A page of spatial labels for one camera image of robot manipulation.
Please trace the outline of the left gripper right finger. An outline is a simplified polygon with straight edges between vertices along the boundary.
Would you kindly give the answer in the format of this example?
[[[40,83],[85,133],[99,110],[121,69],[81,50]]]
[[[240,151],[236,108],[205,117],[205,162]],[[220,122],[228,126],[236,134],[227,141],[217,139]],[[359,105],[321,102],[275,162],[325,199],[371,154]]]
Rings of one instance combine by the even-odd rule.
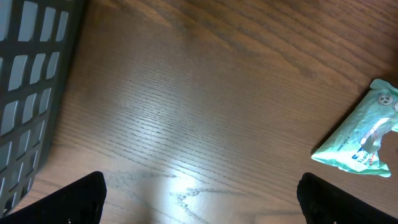
[[[307,223],[397,224],[397,218],[309,172],[298,183],[297,199]]]

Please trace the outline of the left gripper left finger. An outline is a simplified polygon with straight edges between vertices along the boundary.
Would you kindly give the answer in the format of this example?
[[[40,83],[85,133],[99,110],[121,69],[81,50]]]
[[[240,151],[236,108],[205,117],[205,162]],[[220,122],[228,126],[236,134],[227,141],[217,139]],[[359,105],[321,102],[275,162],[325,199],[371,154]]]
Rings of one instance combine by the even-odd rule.
[[[1,224],[99,224],[106,193],[104,175],[95,171],[6,215]]]

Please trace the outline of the green wet wipes pack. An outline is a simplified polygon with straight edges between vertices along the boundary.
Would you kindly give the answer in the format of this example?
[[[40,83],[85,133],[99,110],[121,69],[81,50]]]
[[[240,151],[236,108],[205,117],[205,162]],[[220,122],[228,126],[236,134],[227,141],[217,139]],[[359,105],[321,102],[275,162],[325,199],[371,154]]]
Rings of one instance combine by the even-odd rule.
[[[358,106],[311,158],[354,174],[390,177],[377,153],[383,135],[390,131],[397,131],[397,88],[375,79]]]

